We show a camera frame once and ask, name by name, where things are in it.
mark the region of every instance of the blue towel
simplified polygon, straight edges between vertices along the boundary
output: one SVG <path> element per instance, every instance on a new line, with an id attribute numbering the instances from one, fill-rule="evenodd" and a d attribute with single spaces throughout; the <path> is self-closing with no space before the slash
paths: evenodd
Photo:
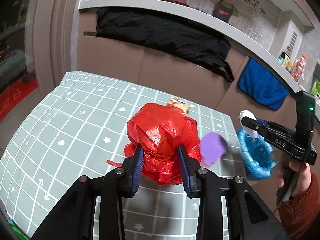
<path id="1" fill-rule="evenodd" d="M 271 72 L 252 58 L 241 74 L 238 87 L 258 103 L 273 110 L 278 110 L 289 94 Z"/>

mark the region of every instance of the purple foam piece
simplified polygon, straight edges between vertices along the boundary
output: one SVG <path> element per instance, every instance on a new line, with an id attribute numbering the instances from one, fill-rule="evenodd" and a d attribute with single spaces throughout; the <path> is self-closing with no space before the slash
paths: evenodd
<path id="1" fill-rule="evenodd" d="M 204 164 L 207 166 L 216 163 L 227 150 L 227 142 L 221 135 L 215 132 L 206 134 L 200 142 L 200 153 Z"/>

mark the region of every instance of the table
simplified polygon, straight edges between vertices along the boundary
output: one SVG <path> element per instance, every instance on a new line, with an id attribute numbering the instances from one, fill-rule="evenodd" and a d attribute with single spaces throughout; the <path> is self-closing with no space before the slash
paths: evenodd
<path id="1" fill-rule="evenodd" d="M 86 72 L 68 72 L 16 131 L 0 160 L 0 198 L 17 225 L 32 236 L 44 217 L 81 175 L 95 178 L 122 163 L 127 121 L 146 103 L 166 105 L 172 95 L 134 83 Z M 231 118 L 195 102 L 189 116 L 199 137 L 219 133 L 229 151 L 210 167 L 217 175 L 245 177 Z M 189 199 L 182 185 L 159 186 L 142 176 L 133 199 L 123 199 L 127 240 L 195 239 L 199 199 Z M 98 239 L 100 198 L 94 239 Z M 226 208 L 224 234 L 228 239 Z"/>

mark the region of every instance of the red rug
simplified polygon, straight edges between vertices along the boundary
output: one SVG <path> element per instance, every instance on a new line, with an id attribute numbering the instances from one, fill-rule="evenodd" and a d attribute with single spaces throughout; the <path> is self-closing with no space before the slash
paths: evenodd
<path id="1" fill-rule="evenodd" d="M 0 94 L 0 122 L 18 103 L 38 87 L 36 79 L 29 83 L 23 83 L 22 80 L 23 78 L 20 78 Z"/>

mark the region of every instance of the black strap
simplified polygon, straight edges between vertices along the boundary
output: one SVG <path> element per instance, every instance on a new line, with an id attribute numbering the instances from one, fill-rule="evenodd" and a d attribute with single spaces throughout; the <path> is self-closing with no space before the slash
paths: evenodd
<path id="1" fill-rule="evenodd" d="M 228 83 L 231 83 L 233 82 L 233 80 L 235 80 L 228 62 L 224 60 L 222 60 L 220 64 L 196 61 L 196 60 L 193 60 L 192 63 L 199 65 L 201 67 L 204 67 L 210 70 L 211 72 L 223 77 Z"/>
<path id="2" fill-rule="evenodd" d="M 97 32 L 83 32 L 84 36 L 97 36 Z"/>

